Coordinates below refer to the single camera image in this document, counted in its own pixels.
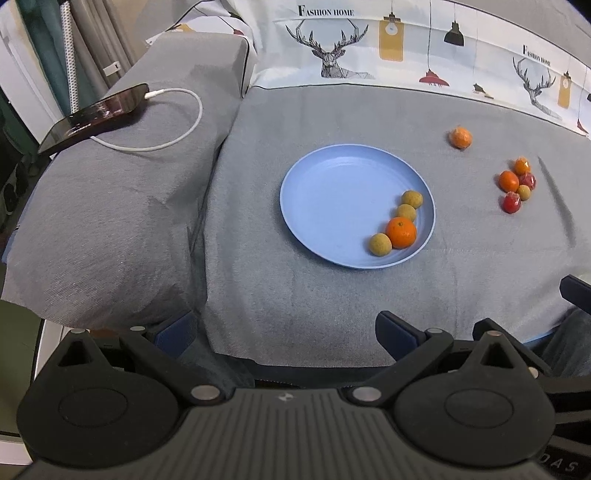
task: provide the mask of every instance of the red fruit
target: red fruit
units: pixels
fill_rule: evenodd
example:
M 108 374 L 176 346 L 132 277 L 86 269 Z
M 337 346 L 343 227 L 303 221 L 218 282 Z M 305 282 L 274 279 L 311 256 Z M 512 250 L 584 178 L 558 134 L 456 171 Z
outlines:
M 530 190 L 534 190 L 536 180 L 534 174 L 531 172 L 524 173 L 521 177 L 519 177 L 519 185 L 526 185 L 530 188 Z
M 515 213 L 521 208 L 521 198 L 515 192 L 509 192 L 503 200 L 503 210 L 507 213 Z

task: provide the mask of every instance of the black lamp illustration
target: black lamp illustration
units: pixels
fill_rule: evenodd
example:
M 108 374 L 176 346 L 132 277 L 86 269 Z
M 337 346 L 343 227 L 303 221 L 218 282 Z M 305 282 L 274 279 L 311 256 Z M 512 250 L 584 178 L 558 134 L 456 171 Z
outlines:
M 458 47 L 464 46 L 464 35 L 460 32 L 460 25 L 456 21 L 456 4 L 453 4 L 452 29 L 446 33 L 443 41 L 451 45 L 457 45 Z

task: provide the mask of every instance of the gray fabric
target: gray fabric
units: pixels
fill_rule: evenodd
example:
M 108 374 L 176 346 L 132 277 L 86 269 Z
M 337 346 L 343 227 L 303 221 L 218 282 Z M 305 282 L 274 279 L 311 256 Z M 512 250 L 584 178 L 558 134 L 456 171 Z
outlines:
M 446 143 L 458 124 L 475 139 L 463 153 Z M 348 142 L 391 151 L 430 186 L 436 228 L 412 260 L 337 267 L 285 226 L 278 199 L 287 170 L 315 148 Z M 384 309 L 463 339 L 485 317 L 520 340 L 550 330 L 569 308 L 561 278 L 591 271 L 590 154 L 587 138 L 471 100 L 348 85 L 251 89 L 207 200 L 203 320 L 212 348 L 265 365 L 388 365 L 374 335 Z M 495 175 L 520 155 L 538 186 L 507 215 Z
M 92 140 L 60 153 L 16 234 L 4 300 L 84 328 L 159 322 L 195 307 L 203 260 L 191 252 L 202 244 L 203 199 L 241 101 L 247 49 L 237 35 L 158 39 L 113 90 L 141 82 L 194 90 L 203 101 L 199 127 L 152 153 L 120 153 Z M 198 111 L 189 95 L 168 93 L 150 100 L 137 124 L 101 138 L 162 144 L 187 131 Z
M 560 325 L 541 357 L 559 377 L 591 375 L 591 317 L 575 309 Z

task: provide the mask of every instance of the deer head illustration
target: deer head illustration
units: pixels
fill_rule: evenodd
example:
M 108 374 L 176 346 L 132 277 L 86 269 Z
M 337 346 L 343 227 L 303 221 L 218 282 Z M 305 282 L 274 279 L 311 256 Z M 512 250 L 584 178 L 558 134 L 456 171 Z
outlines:
M 517 73 L 519 78 L 521 80 L 523 80 L 523 88 L 525 89 L 525 91 L 527 93 L 530 94 L 531 104 L 533 106 L 535 106 L 536 108 L 539 108 L 540 110 L 542 110 L 546 115 L 550 115 L 554 118 L 557 118 L 558 120 L 561 120 L 560 115 L 558 115 L 557 113 L 554 113 L 552 110 L 550 110 L 545 105 L 542 105 L 537 100 L 537 98 L 541 95 L 543 89 L 552 87 L 552 85 L 556 81 L 556 77 L 552 78 L 552 75 L 550 73 L 550 69 L 548 69 L 548 80 L 544 80 L 544 75 L 542 75 L 541 82 L 532 88 L 530 85 L 530 79 L 527 76 L 527 69 L 525 69 L 524 71 L 521 70 L 521 62 L 523 62 L 524 60 L 525 59 L 521 59 L 516 64 L 515 57 L 514 57 L 513 58 L 513 68 L 515 69 L 515 72 Z
M 357 27 L 351 20 L 349 20 L 351 25 L 354 27 L 353 35 L 349 39 L 345 36 L 345 32 L 341 30 L 342 39 L 335 43 L 335 47 L 331 51 L 326 51 L 322 48 L 320 43 L 318 43 L 314 39 L 314 32 L 310 31 L 310 36 L 306 38 L 301 33 L 301 26 L 304 23 L 304 20 L 300 22 L 300 24 L 295 28 L 295 35 L 290 30 L 289 27 L 286 26 L 287 31 L 292 36 L 292 38 L 306 47 L 310 47 L 312 49 L 312 53 L 322 60 L 322 72 L 321 75 L 323 78 L 363 78 L 363 79 L 370 79 L 372 76 L 367 72 L 352 72 L 350 70 L 344 69 L 339 66 L 337 60 L 345 55 L 345 47 L 349 45 L 353 45 L 361 40 L 365 34 L 368 32 L 369 25 L 365 27 L 365 30 L 361 35 L 359 35 L 359 27 Z

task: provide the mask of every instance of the antlers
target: antlers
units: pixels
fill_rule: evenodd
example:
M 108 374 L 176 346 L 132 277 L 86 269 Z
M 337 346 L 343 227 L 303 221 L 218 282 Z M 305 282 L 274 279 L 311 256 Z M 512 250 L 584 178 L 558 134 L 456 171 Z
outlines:
M 535 88 L 532 88 L 530 86 L 530 80 L 527 77 L 527 69 L 525 69 L 524 72 L 521 71 L 521 62 L 524 60 L 525 59 L 521 59 L 520 61 L 517 62 L 517 65 L 516 65 L 515 58 L 513 58 L 513 68 L 515 69 L 519 78 L 521 80 L 523 80 L 523 86 L 525 87 L 526 90 L 528 90 L 529 92 L 532 92 L 533 94 L 535 94 L 535 96 L 538 96 L 539 94 L 542 93 L 543 89 L 552 87 L 552 85 L 556 81 L 556 77 L 554 77 L 554 79 L 552 79 L 552 74 L 550 73 L 550 69 L 548 69 L 548 80 L 544 80 L 544 76 L 542 75 L 542 81 L 540 83 L 538 83 L 538 85 L 536 85 Z
M 300 24 L 295 28 L 295 35 L 293 34 L 293 32 L 290 30 L 290 28 L 288 26 L 285 26 L 285 27 L 296 42 L 301 43 L 302 45 L 305 45 L 306 47 L 310 47 L 316 53 L 326 54 L 327 52 L 325 52 L 323 50 L 322 46 L 316 40 L 314 40 L 314 32 L 313 31 L 310 32 L 310 36 L 308 37 L 308 39 L 306 39 L 306 37 L 301 34 L 301 25 L 302 25 L 302 23 L 304 23 L 304 21 L 305 21 L 305 19 L 302 20 L 300 22 Z M 347 37 L 345 36 L 345 32 L 343 32 L 341 30 L 340 33 L 341 33 L 341 35 L 343 35 L 343 39 L 340 40 L 338 43 L 335 43 L 335 47 L 331 53 L 335 53 L 338 56 L 342 56 L 342 54 L 345 53 L 343 48 L 345 48 L 349 45 L 353 45 L 354 43 L 357 43 L 368 32 L 369 25 L 367 27 L 365 27 L 365 30 L 363 31 L 363 33 L 361 35 L 359 35 L 359 27 L 357 27 L 351 20 L 349 20 L 349 22 L 355 28 L 353 35 L 351 35 L 351 38 L 347 40 Z
M 353 35 L 351 35 L 351 38 L 347 40 L 347 37 L 345 36 L 345 32 L 343 32 L 341 30 L 340 33 L 341 33 L 341 35 L 343 35 L 343 39 L 340 42 L 335 43 L 333 53 L 338 53 L 340 50 L 343 50 L 343 48 L 345 48 L 349 45 L 353 45 L 354 43 L 357 43 L 368 32 L 369 25 L 367 27 L 365 27 L 365 30 L 363 31 L 363 33 L 361 35 L 359 35 L 359 27 L 357 25 L 355 25 L 351 20 L 349 20 L 349 23 L 351 23 L 351 25 L 353 25 L 353 27 L 355 28 Z
M 304 23 L 304 21 L 305 20 L 302 20 L 300 22 L 300 24 L 295 28 L 295 35 L 292 33 L 292 31 L 290 30 L 290 28 L 288 26 L 285 26 L 285 27 L 296 42 L 301 43 L 302 45 L 305 45 L 306 47 L 310 47 L 315 52 L 326 53 L 322 49 L 320 44 L 316 40 L 314 40 L 314 32 L 313 31 L 310 32 L 310 37 L 308 38 L 308 40 L 306 40 L 306 38 L 301 34 L 301 25 L 302 25 L 302 23 Z

